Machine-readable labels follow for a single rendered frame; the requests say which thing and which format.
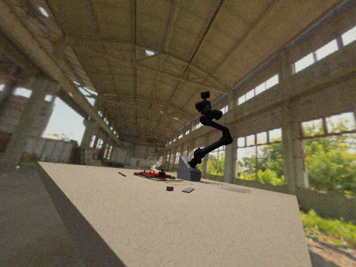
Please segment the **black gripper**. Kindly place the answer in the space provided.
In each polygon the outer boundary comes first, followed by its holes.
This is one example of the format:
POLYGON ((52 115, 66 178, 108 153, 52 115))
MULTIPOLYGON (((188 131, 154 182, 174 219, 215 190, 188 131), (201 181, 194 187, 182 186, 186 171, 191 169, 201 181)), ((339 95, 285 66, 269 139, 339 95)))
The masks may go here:
POLYGON ((210 92, 209 91, 205 91, 205 92, 201 93, 201 98, 204 99, 203 108, 205 106, 210 106, 211 107, 210 101, 207 101, 207 99, 206 99, 206 98, 209 98, 209 97, 210 97, 210 92))

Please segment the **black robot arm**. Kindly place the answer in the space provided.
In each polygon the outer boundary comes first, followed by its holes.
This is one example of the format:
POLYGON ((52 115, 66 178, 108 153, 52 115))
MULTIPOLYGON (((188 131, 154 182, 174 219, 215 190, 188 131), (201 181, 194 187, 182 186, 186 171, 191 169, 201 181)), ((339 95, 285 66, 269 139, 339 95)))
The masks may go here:
POLYGON ((220 131, 222 131, 223 136, 220 138, 219 141, 214 142, 213 144, 207 146, 204 149, 198 148, 194 151, 194 158, 188 163, 192 168, 196 168, 195 166, 197 164, 201 164, 201 159, 209 152, 217 149, 220 146, 224 146, 224 145, 229 145, 233 142, 233 138, 231 137, 231 134, 229 132, 229 129, 226 126, 220 125, 214 121, 212 121, 213 119, 219 120, 222 115, 223 112, 219 111, 219 110, 211 110, 210 106, 205 106, 203 108, 203 102, 197 102, 195 104, 196 109, 201 112, 202 115, 200 117, 200 122, 205 125, 205 126, 211 126, 214 127, 220 131))

